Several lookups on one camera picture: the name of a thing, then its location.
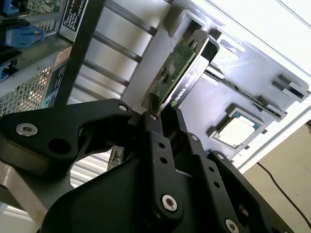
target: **label sticker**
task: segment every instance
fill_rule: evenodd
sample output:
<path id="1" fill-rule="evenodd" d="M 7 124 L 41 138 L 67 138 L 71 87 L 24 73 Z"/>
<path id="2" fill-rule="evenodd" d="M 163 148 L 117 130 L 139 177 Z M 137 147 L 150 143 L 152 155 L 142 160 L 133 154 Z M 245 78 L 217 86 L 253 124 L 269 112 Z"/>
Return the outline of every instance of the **label sticker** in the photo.
<path id="1" fill-rule="evenodd" d="M 71 49 L 72 49 L 72 46 L 70 46 L 69 48 L 67 48 L 61 52 L 59 52 L 59 54 L 57 55 L 54 67 L 57 67 L 59 64 L 61 64 L 64 61 L 69 59 Z"/>
<path id="2" fill-rule="evenodd" d="M 86 0 L 70 0 L 67 4 L 63 25 L 76 32 L 85 6 Z"/>

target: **black cable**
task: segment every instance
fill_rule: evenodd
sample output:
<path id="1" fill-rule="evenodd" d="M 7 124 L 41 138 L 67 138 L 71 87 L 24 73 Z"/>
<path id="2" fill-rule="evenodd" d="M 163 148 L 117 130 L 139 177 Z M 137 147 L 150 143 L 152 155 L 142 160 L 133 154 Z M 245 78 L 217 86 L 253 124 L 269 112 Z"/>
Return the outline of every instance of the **black cable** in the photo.
<path id="1" fill-rule="evenodd" d="M 271 180 L 273 181 L 273 183 L 276 185 L 276 187 L 280 190 L 280 192 L 284 195 L 284 197 L 286 197 L 286 199 L 293 205 L 293 207 L 300 213 L 300 215 L 303 217 L 303 219 L 305 220 L 305 222 L 307 223 L 307 225 L 309 226 L 309 228 L 311 229 L 311 223 L 309 222 L 309 220 L 307 219 L 307 217 L 303 214 L 303 212 L 298 208 L 298 206 L 296 206 L 296 204 L 287 196 L 287 194 L 283 191 L 283 189 L 277 184 L 277 182 L 275 181 L 273 175 L 270 173 L 270 171 L 268 171 L 263 165 L 261 165 L 260 163 L 257 163 L 265 172 L 268 173 L 268 175 L 270 176 Z"/>

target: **white wall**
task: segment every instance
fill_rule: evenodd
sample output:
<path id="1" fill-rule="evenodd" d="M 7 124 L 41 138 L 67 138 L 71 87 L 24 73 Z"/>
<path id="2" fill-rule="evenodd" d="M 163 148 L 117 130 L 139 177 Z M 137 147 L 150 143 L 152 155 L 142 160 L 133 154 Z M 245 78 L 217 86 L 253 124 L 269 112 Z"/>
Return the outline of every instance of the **white wall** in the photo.
<path id="1" fill-rule="evenodd" d="M 311 134 L 308 128 L 301 127 L 260 163 L 311 221 Z M 303 218 L 265 171 L 255 165 L 244 175 L 295 233 L 311 233 Z"/>
<path id="2" fill-rule="evenodd" d="M 36 233 L 37 226 L 30 218 L 20 218 L 12 213 L 5 212 L 0 215 L 1 233 Z"/>

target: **metal mesh grille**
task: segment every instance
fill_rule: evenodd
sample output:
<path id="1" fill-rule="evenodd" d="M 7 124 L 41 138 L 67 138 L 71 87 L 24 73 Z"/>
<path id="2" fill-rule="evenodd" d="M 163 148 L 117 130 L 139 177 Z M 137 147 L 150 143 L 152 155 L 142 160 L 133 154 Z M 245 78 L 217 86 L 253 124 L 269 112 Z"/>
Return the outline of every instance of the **metal mesh grille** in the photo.
<path id="1" fill-rule="evenodd" d="M 0 116 L 41 108 L 51 75 L 52 67 L 48 67 L 37 76 L 1 97 Z"/>
<path id="2" fill-rule="evenodd" d="M 50 32 L 54 30 L 55 24 L 56 24 L 56 20 L 50 19 L 50 20 L 34 23 L 33 25 L 45 30 L 46 32 Z"/>

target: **green circuit board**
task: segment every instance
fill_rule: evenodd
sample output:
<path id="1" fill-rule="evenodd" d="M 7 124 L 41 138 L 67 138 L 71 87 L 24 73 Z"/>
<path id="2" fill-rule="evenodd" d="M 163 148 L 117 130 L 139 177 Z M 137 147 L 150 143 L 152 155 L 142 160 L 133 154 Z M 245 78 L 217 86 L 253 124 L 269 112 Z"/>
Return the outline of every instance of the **green circuit board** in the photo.
<path id="1" fill-rule="evenodd" d="M 150 85 L 146 96 L 148 93 L 156 94 L 162 104 L 181 79 L 195 55 L 195 51 L 183 39 L 180 39 Z"/>
<path id="2" fill-rule="evenodd" d="M 57 13 L 62 8 L 63 0 L 29 0 L 30 16 Z"/>

